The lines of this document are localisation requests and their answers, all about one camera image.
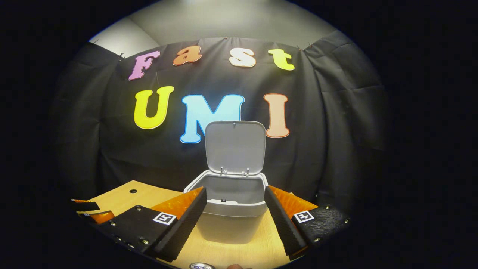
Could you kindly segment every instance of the peach letter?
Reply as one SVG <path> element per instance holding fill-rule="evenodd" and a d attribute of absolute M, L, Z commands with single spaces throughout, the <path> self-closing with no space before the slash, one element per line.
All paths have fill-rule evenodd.
<path fill-rule="evenodd" d="M 254 59 L 254 52 L 248 48 L 233 48 L 230 51 L 231 58 L 229 62 L 232 65 L 238 67 L 253 67 L 256 65 L 256 59 Z"/>
<path fill-rule="evenodd" d="M 201 51 L 200 46 L 191 46 L 191 47 L 187 47 L 187 48 L 184 48 L 184 49 L 180 50 L 176 54 L 176 55 L 178 55 L 178 57 L 176 57 L 173 60 L 173 65 L 180 66 L 180 65 L 183 65 L 185 63 L 196 62 L 202 56 L 202 55 L 199 54 L 200 51 Z"/>
<path fill-rule="evenodd" d="M 152 95 L 152 90 L 142 90 L 136 94 L 134 122 L 139 128 L 153 129 L 164 122 L 168 110 L 169 94 L 173 92 L 173 90 L 174 87 L 171 86 L 161 87 L 157 90 L 156 93 L 159 94 L 158 110 L 152 118 L 146 116 L 146 106 L 148 105 L 149 97 Z"/>
<path fill-rule="evenodd" d="M 271 49 L 268 51 L 270 54 L 272 54 L 272 57 L 274 58 L 274 63 L 277 65 L 278 68 L 292 71 L 294 70 L 294 65 L 288 64 L 287 59 L 292 59 L 292 56 L 290 54 L 285 53 L 281 49 Z"/>
<path fill-rule="evenodd" d="M 269 129 L 266 136 L 281 138 L 289 135 L 289 129 L 285 127 L 285 102 L 287 96 L 278 93 L 264 95 L 264 100 L 269 103 Z"/>
<path fill-rule="evenodd" d="M 142 78 L 144 76 L 143 67 L 144 70 L 148 70 L 152 64 L 152 59 L 150 57 L 157 58 L 159 57 L 159 54 L 159 51 L 155 51 L 136 57 L 136 64 L 134 65 L 133 73 L 131 73 L 131 76 L 128 78 L 128 80 Z"/>

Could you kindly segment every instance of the letter u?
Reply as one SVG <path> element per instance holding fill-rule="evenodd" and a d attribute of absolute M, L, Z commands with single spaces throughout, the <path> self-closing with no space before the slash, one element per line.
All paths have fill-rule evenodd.
<path fill-rule="evenodd" d="M 142 90 L 135 96 L 136 106 L 134 108 L 134 122 L 139 128 L 153 129 L 161 125 L 168 110 L 169 94 L 174 91 L 174 87 L 165 86 L 159 88 L 156 93 L 159 94 L 158 110 L 154 117 L 146 116 L 146 106 L 148 105 L 148 99 L 152 95 L 152 90 Z"/>

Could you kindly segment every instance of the gray wall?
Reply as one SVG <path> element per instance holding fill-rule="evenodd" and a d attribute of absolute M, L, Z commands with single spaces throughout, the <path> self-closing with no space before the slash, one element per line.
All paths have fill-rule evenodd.
<path fill-rule="evenodd" d="M 335 28 L 285 0 L 162 0 L 90 39 L 129 57 L 144 50 L 209 37 L 243 37 L 304 49 Z"/>

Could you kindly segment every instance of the yellow letter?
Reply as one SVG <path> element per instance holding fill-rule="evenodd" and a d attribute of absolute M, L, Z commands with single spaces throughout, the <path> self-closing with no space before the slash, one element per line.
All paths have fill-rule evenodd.
<path fill-rule="evenodd" d="M 229 62 L 232 65 L 238 67 L 253 67 L 256 65 L 256 59 L 254 59 L 254 52 L 248 48 L 233 48 L 230 51 L 231 58 Z"/>
<path fill-rule="evenodd" d="M 152 118 L 146 116 L 146 106 L 148 99 L 152 95 L 152 90 L 142 90 L 135 96 L 136 106 L 134 108 L 134 122 L 139 128 L 153 129 L 164 122 L 168 110 L 169 94 L 173 92 L 174 87 L 166 86 L 157 90 L 159 94 L 158 111 Z"/>
<path fill-rule="evenodd" d="M 290 54 L 285 53 L 281 49 L 271 49 L 268 51 L 270 54 L 272 54 L 272 57 L 274 58 L 274 63 L 277 65 L 278 68 L 292 71 L 294 70 L 294 65 L 288 64 L 287 59 L 292 59 L 292 56 Z"/>
<path fill-rule="evenodd" d="M 285 127 L 285 102 L 287 96 L 278 93 L 264 95 L 264 100 L 269 103 L 269 129 L 266 136 L 281 138 L 289 135 L 289 129 Z"/>

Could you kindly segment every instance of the metal object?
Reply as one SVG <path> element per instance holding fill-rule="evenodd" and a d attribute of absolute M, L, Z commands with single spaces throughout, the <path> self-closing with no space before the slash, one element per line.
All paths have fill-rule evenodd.
<path fill-rule="evenodd" d="M 247 168 L 245 171 L 242 172 L 242 176 L 249 176 L 249 168 Z"/>
<path fill-rule="evenodd" d="M 207 263 L 202 263 L 202 262 L 191 263 L 189 265 L 189 268 L 190 269 L 216 269 L 214 266 Z"/>

